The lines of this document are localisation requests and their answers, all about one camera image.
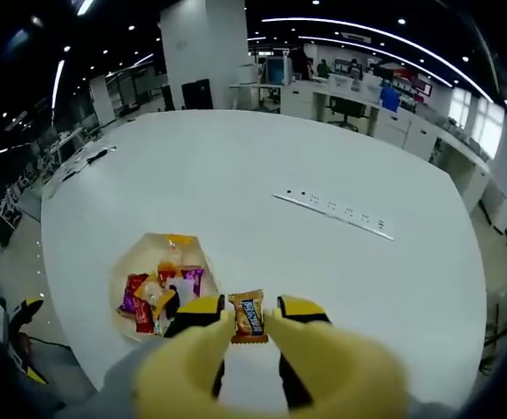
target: orange candy wrapper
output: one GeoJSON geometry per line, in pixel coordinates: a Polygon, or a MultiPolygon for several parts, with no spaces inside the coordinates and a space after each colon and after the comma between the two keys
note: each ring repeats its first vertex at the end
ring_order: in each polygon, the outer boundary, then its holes
{"type": "Polygon", "coordinates": [[[236,309],[236,335],[232,343],[267,343],[269,337],[264,334],[263,290],[230,294],[228,301],[236,309]]]}

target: person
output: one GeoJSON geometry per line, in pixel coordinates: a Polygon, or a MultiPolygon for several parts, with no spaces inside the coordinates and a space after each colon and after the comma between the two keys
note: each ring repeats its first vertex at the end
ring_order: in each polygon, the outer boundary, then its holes
{"type": "Polygon", "coordinates": [[[382,100],[381,104],[383,107],[393,112],[396,112],[399,104],[401,103],[401,96],[396,90],[391,87],[390,83],[385,83],[383,85],[380,99],[382,100]]]}
{"type": "Polygon", "coordinates": [[[291,67],[298,80],[309,80],[309,58],[302,48],[294,48],[290,51],[291,67]]]}
{"type": "Polygon", "coordinates": [[[324,79],[328,79],[329,74],[331,74],[331,68],[327,65],[326,60],[322,59],[317,66],[317,75],[324,79]]]}

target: black speaker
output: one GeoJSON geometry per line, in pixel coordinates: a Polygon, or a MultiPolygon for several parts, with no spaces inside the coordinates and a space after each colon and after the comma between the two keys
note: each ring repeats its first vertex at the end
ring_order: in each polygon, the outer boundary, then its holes
{"type": "Polygon", "coordinates": [[[182,93],[186,109],[214,109],[208,79],[183,85],[182,93]]]}

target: red candy wrapper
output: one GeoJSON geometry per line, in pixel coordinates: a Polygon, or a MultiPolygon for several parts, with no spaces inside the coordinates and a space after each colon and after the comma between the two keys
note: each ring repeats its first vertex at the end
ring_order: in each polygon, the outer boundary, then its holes
{"type": "Polygon", "coordinates": [[[146,273],[133,273],[127,276],[123,301],[121,301],[121,305],[117,309],[119,314],[129,318],[134,316],[133,293],[137,291],[137,288],[139,288],[140,284],[142,284],[147,277],[148,275],[146,273]]]}
{"type": "Polygon", "coordinates": [[[133,303],[134,322],[137,326],[137,333],[154,333],[154,322],[150,306],[142,299],[136,297],[133,297],[133,303]]]}
{"type": "Polygon", "coordinates": [[[193,293],[196,297],[201,294],[201,280],[204,269],[201,266],[182,267],[182,276],[188,281],[193,281],[193,293]]]}
{"type": "Polygon", "coordinates": [[[162,288],[166,288],[166,281],[170,278],[175,278],[176,270],[174,267],[158,265],[158,282],[162,288]]]}

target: blue object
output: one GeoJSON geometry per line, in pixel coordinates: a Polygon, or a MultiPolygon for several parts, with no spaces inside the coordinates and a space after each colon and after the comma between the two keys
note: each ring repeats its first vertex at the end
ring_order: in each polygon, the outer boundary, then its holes
{"type": "Polygon", "coordinates": [[[401,103],[401,95],[391,86],[384,86],[381,90],[382,106],[389,111],[396,112],[401,103]]]}

